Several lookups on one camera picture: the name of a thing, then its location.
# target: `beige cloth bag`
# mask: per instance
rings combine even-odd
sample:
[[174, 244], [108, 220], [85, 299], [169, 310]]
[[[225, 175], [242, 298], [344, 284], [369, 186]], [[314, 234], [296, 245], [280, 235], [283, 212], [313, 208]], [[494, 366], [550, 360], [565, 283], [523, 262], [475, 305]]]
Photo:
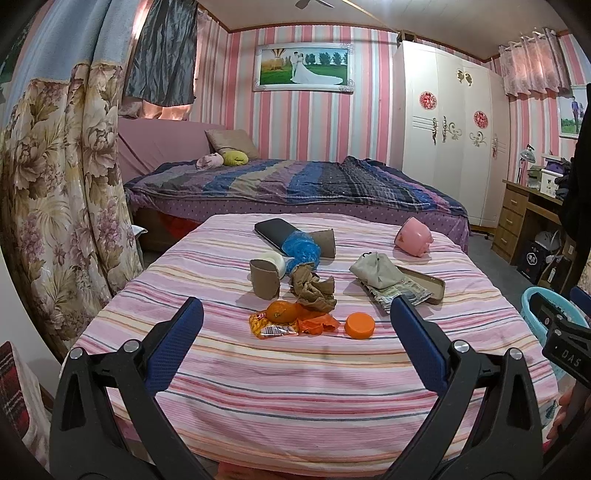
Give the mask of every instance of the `beige cloth bag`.
[[376, 252], [363, 254], [349, 267], [349, 270], [363, 283], [378, 290], [404, 281], [404, 274], [386, 254]]

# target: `orange bottle cap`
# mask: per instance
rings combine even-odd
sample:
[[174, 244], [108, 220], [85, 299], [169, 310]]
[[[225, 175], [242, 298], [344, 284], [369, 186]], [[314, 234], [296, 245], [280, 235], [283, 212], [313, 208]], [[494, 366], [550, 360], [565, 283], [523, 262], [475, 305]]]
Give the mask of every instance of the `orange bottle cap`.
[[371, 315], [362, 312], [352, 313], [347, 317], [345, 332], [356, 340], [365, 340], [374, 334], [375, 321]]

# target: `groom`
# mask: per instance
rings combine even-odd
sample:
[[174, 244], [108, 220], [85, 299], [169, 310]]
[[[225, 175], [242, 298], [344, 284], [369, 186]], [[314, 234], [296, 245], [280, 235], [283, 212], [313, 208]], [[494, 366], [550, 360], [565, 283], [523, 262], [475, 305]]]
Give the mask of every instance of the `groom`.
[[290, 56], [290, 62], [291, 62], [291, 78], [293, 79], [293, 77], [296, 76], [296, 67], [297, 67], [297, 61], [298, 61], [299, 55], [298, 53], [295, 51], [293, 54], [291, 54]]

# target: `box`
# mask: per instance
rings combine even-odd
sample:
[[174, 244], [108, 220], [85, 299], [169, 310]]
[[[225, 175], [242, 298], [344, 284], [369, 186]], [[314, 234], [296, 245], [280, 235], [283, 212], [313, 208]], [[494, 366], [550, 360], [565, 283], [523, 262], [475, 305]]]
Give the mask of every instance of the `box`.
[[568, 258], [570, 261], [574, 261], [574, 259], [577, 257], [577, 244], [568, 235], [566, 236], [566, 240], [564, 241], [562, 254], [565, 256], [565, 258]]
[[531, 189], [539, 190], [541, 185], [542, 167], [534, 165], [527, 171], [527, 186]]
[[545, 193], [550, 197], [556, 197], [556, 190], [558, 190], [558, 185], [556, 185], [554, 181], [555, 179], [560, 178], [561, 176], [562, 175], [560, 173], [546, 170], [545, 168], [542, 169], [542, 186], [540, 187], [540, 192]]

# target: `desk drawer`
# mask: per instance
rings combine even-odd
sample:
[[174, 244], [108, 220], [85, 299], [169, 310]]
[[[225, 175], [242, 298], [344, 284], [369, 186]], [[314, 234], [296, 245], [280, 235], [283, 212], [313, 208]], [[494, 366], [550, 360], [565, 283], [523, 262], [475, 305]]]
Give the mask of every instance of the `desk drawer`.
[[520, 193], [513, 192], [513, 190], [506, 189], [503, 207], [524, 215], [525, 208], [527, 207], [527, 195], [521, 195]]
[[503, 227], [505, 230], [509, 230], [511, 233], [519, 235], [519, 232], [521, 232], [522, 223], [523, 217], [521, 215], [517, 215], [517, 213], [507, 208], [503, 208], [501, 210], [501, 216], [499, 217], [499, 225]]
[[517, 247], [517, 236], [499, 226], [496, 228], [495, 241], [493, 243], [501, 250], [507, 252], [509, 256], [513, 257], [515, 247]]

